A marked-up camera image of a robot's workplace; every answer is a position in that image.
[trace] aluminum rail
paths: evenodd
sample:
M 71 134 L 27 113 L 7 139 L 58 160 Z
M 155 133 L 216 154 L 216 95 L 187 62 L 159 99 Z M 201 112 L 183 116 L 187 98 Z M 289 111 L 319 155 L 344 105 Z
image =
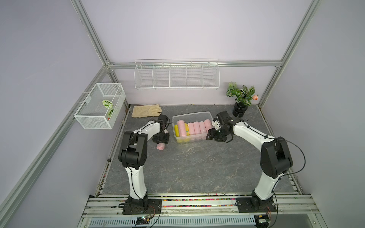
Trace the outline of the aluminum rail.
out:
M 171 64 L 171 65 L 186 65 L 190 62 L 143 62 L 143 65 L 161 65 L 161 64 Z M 280 67 L 282 65 L 281 60 L 242 60 L 242 61 L 219 61 L 219 67 L 255 67 L 255 66 L 276 66 Z M 192 64 L 209 64 L 209 61 L 192 61 Z M 118 69 L 134 69 L 136 67 L 135 62 L 119 62 L 111 63 L 109 68 L 111 70 Z

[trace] beige glove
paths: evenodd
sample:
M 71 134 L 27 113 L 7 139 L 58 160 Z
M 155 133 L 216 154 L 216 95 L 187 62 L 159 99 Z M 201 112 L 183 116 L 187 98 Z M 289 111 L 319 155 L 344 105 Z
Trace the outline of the beige glove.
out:
M 159 104 L 155 105 L 139 105 L 133 107 L 132 117 L 148 117 L 148 116 L 159 116 L 162 112 Z

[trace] white wire basket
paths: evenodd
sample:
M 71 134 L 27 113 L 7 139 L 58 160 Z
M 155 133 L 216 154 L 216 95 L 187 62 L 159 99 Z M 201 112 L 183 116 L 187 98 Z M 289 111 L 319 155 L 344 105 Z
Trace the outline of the white wire basket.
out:
M 218 89 L 218 60 L 156 63 L 136 61 L 134 82 L 137 89 Z
M 121 84 L 96 83 L 74 117 L 84 129 L 112 129 L 125 98 Z

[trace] gray marble table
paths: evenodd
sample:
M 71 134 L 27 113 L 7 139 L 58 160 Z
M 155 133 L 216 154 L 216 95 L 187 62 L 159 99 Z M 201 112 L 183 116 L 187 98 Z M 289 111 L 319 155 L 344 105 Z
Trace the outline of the gray marble table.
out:
M 162 114 L 172 119 L 175 115 L 209 111 L 212 116 L 226 110 L 232 115 L 233 105 L 167 105 Z M 153 117 L 132 118 L 129 113 L 123 131 L 144 126 Z M 254 128 L 268 132 L 256 106 L 246 111 L 244 118 Z M 172 124 L 168 127 L 169 144 L 160 151 L 156 143 L 148 141 L 147 161 L 144 165 L 148 193 L 230 193 L 251 192 L 260 179 L 260 152 L 246 140 L 234 137 L 230 143 L 202 140 L 177 143 Z M 103 194 L 128 194 L 127 172 L 118 161 L 120 145 L 114 154 Z M 287 176 L 276 187 L 276 192 L 294 192 Z

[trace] potted plant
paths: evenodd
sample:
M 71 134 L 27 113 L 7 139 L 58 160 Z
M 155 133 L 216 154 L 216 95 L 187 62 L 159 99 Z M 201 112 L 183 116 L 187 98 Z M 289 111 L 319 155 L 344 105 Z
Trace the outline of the potted plant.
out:
M 242 89 L 237 87 L 237 83 L 231 82 L 226 93 L 227 97 L 235 96 L 236 103 L 234 104 L 233 115 L 235 117 L 243 117 L 248 106 L 251 105 L 251 100 L 257 100 L 258 95 L 254 95 L 255 87 L 251 86 L 249 89 L 244 85 Z

